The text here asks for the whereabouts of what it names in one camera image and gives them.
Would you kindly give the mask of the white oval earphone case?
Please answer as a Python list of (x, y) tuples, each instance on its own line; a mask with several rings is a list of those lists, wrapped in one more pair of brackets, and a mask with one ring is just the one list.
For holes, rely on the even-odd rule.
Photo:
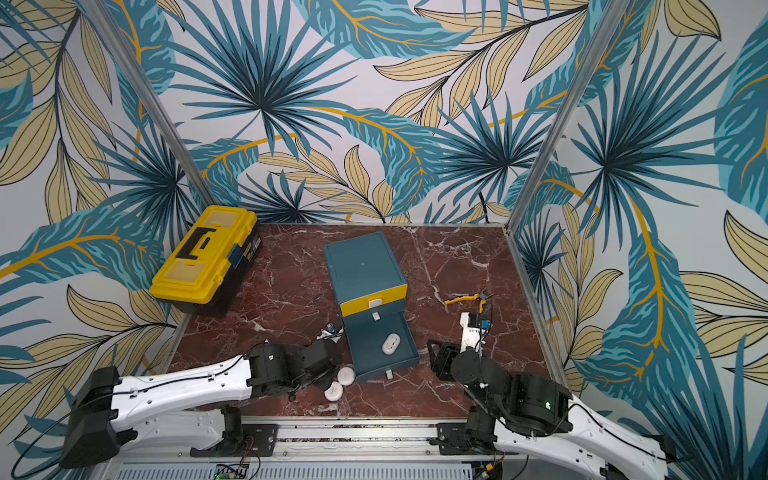
[(382, 343), (382, 352), (387, 355), (393, 355), (401, 344), (401, 337), (397, 333), (389, 334)]

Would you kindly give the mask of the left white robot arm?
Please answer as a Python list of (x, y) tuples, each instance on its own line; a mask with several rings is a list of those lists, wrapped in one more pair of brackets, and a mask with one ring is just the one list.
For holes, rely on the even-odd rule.
[(117, 456), (125, 445), (159, 443), (168, 424), (184, 423), (200, 406), (293, 399), (309, 386), (325, 391), (341, 363), (337, 343), (326, 337), (307, 346), (260, 343), (218, 363), (162, 375), (96, 369), (75, 397), (59, 465), (89, 467)]

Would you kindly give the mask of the teal bottom drawer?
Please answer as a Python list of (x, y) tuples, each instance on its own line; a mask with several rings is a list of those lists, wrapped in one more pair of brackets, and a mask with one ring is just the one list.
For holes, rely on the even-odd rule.
[(358, 382), (367, 382), (419, 363), (419, 352), (404, 312), (381, 314), (378, 320), (344, 320), (353, 369)]

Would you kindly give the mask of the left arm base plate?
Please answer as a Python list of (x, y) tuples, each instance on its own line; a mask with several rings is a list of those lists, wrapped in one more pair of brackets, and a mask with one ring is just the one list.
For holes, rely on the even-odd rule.
[(277, 424), (245, 424), (233, 433), (226, 432), (216, 445), (192, 448), (192, 458), (271, 457), (278, 438)]

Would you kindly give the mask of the white round case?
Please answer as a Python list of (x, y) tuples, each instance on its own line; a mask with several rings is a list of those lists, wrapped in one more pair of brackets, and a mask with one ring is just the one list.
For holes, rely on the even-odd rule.
[(324, 391), (324, 396), (329, 402), (339, 401), (344, 393), (344, 387), (337, 381), (331, 383), (331, 385)]
[(356, 379), (356, 373), (350, 366), (342, 367), (337, 373), (337, 381), (343, 387), (351, 386)]

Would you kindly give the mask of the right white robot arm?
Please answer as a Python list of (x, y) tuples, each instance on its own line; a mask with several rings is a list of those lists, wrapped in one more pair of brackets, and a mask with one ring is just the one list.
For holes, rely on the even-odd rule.
[(444, 455), (525, 455), (590, 479), (668, 479), (679, 461), (664, 435), (641, 435), (588, 407), (564, 386), (510, 372), (472, 347), (431, 340), (430, 367), (462, 387), (473, 404), (464, 423), (441, 423)]

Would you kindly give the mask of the teal drawer cabinet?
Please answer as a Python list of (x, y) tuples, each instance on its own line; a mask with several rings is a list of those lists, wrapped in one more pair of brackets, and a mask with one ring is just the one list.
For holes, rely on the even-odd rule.
[[(336, 303), (362, 297), (394, 286), (407, 284), (390, 244), (381, 232), (330, 243), (323, 247)], [(348, 317), (353, 319), (389, 315), (405, 310), (406, 298)]]

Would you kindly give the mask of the yellow top drawer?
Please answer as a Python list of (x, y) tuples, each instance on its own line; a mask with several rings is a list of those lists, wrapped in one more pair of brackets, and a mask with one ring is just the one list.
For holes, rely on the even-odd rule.
[(381, 291), (368, 293), (362, 297), (347, 300), (339, 305), (342, 317), (348, 317), (376, 307), (404, 300), (408, 285), (402, 284)]

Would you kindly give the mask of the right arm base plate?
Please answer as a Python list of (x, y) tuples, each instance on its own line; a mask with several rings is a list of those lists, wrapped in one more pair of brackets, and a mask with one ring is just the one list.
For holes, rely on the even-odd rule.
[(429, 444), (439, 448), (441, 455), (517, 455), (494, 445), (495, 423), (474, 425), (466, 423), (438, 423), (437, 436)]

